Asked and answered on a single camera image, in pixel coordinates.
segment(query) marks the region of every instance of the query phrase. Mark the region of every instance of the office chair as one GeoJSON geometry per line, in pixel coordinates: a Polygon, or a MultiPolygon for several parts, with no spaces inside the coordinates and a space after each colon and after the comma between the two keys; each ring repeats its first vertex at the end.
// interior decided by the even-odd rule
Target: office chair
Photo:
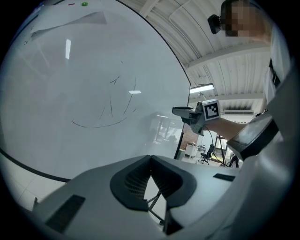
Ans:
{"type": "Polygon", "coordinates": [[[201,156],[204,158],[204,159],[199,159],[198,161],[202,161],[202,164],[204,162],[208,163],[209,165],[209,162],[207,161],[208,159],[211,158],[211,154],[212,154],[212,151],[214,150],[214,145],[211,144],[210,145],[210,148],[208,149],[207,153],[205,154],[205,151],[203,150],[203,153],[201,153],[201,156]]]}

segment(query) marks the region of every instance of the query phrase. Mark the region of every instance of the ceiling light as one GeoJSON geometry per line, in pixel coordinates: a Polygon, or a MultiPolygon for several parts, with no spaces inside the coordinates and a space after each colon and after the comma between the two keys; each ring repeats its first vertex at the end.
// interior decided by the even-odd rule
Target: ceiling light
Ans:
{"type": "Polygon", "coordinates": [[[203,91],[212,90],[212,89],[214,89],[214,85],[212,83],[209,83],[209,84],[204,84],[201,86],[191,88],[189,90],[189,93],[203,92],[203,91]]]}
{"type": "Polygon", "coordinates": [[[134,91],[129,91],[129,93],[131,93],[131,94],[138,94],[138,93],[142,93],[142,92],[139,91],[139,90],[134,90],[134,91]]]}
{"type": "Polygon", "coordinates": [[[70,58],[71,40],[66,40],[66,59],[70,58]]]}

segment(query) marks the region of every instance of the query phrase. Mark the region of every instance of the whiteboard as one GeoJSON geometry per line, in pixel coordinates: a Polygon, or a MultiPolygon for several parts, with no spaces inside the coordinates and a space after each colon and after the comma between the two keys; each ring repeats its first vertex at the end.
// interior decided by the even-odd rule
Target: whiteboard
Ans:
{"type": "MultiPolygon", "coordinates": [[[[70,2],[79,3],[60,5],[70,2]]],[[[171,111],[188,104],[189,80],[143,18],[117,1],[102,4],[31,33],[40,13],[1,65],[0,147],[35,171],[72,179],[139,155],[174,157],[179,139],[164,131],[183,127],[171,111]]]]}

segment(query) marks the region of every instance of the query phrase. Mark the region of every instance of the person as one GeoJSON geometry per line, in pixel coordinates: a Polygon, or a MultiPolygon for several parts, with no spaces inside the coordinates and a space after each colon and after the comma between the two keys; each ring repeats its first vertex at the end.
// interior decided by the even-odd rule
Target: person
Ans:
{"type": "Polygon", "coordinates": [[[239,168],[239,159],[236,155],[233,155],[233,157],[231,158],[229,166],[233,166],[234,162],[235,162],[235,167],[239,168]]]}
{"type": "MultiPolygon", "coordinates": [[[[260,112],[275,96],[276,88],[285,80],[290,69],[290,55],[280,29],[253,2],[248,0],[226,0],[221,6],[221,30],[231,37],[249,37],[270,46],[270,64],[265,74],[264,98],[260,112]]],[[[229,140],[246,124],[223,118],[211,120],[205,126],[229,140]]]]}

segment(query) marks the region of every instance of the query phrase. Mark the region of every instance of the desk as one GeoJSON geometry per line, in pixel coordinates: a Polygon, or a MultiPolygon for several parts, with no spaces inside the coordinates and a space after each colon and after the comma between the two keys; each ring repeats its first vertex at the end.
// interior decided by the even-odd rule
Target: desk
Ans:
{"type": "Polygon", "coordinates": [[[189,155],[189,158],[195,157],[197,154],[197,151],[198,151],[198,147],[187,144],[186,154],[189,155]]]}
{"type": "Polygon", "coordinates": [[[198,151],[206,151],[205,147],[199,147],[198,149],[199,149],[198,151]]]}

